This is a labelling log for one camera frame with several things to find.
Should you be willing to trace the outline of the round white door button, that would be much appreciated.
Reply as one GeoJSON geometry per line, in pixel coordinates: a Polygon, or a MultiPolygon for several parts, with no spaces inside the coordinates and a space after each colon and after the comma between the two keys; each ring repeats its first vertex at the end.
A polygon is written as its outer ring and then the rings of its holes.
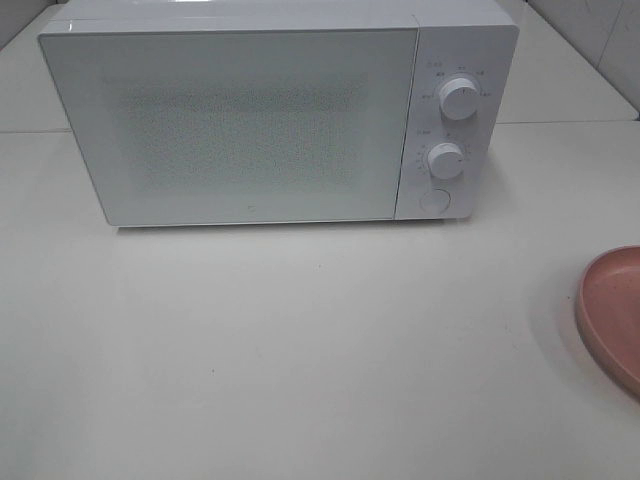
{"type": "Polygon", "coordinates": [[[419,202],[426,218],[441,218],[449,208],[450,194],[446,190],[434,189],[425,193],[419,202]]]}

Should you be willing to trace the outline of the pink plate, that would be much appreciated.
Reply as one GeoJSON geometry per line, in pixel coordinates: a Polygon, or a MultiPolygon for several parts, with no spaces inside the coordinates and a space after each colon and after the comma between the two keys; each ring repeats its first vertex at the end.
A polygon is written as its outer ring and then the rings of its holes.
{"type": "Polygon", "coordinates": [[[584,269],[575,301],[576,325],[601,369],[639,396],[639,247],[594,258],[584,269]]]}

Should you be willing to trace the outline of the white microwave door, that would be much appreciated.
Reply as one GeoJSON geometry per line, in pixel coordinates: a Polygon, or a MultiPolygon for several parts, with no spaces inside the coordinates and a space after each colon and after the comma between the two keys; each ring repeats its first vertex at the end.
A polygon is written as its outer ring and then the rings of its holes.
{"type": "Polygon", "coordinates": [[[45,34],[107,222],[388,220],[413,30],[45,34]]]}

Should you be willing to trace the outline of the lower white microwave knob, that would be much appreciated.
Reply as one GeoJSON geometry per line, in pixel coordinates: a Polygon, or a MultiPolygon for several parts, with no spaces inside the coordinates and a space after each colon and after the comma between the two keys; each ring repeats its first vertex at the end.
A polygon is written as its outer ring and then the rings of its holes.
{"type": "Polygon", "coordinates": [[[464,154],[454,143],[440,143],[428,152],[427,163],[434,178],[450,180],[462,173],[464,154]]]}

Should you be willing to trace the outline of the white microwave knob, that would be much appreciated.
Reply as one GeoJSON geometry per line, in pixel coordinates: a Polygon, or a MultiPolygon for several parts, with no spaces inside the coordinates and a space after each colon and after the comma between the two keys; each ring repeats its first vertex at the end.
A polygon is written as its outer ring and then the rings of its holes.
{"type": "Polygon", "coordinates": [[[445,79],[437,94],[441,113],[449,120],[465,120],[478,110],[480,87],[469,75],[445,79]]]}
{"type": "Polygon", "coordinates": [[[462,173],[464,154],[454,143],[440,143],[428,152],[427,163],[434,178],[450,180],[462,173]]]}

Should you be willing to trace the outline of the white microwave oven body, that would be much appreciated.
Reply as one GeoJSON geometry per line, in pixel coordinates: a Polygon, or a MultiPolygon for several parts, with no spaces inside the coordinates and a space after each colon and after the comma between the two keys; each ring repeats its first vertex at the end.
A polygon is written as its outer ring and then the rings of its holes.
{"type": "Polygon", "coordinates": [[[493,1],[71,1],[39,34],[320,32],[413,30],[417,34],[395,212],[388,220],[468,217],[519,35],[493,1]],[[480,87],[477,112],[461,121],[440,110],[438,87],[469,75],[480,87]],[[464,168],[434,178],[428,152],[454,143],[464,168]],[[419,202],[434,189],[451,197],[441,218],[426,218],[419,202]]]}

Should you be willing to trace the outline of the upper white microwave knob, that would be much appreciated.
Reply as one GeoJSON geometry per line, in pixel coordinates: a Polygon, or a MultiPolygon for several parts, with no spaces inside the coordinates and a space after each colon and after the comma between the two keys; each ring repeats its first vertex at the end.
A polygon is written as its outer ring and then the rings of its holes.
{"type": "Polygon", "coordinates": [[[445,79],[437,94],[441,113],[449,120],[465,120],[478,110],[480,87],[469,75],[445,79]]]}

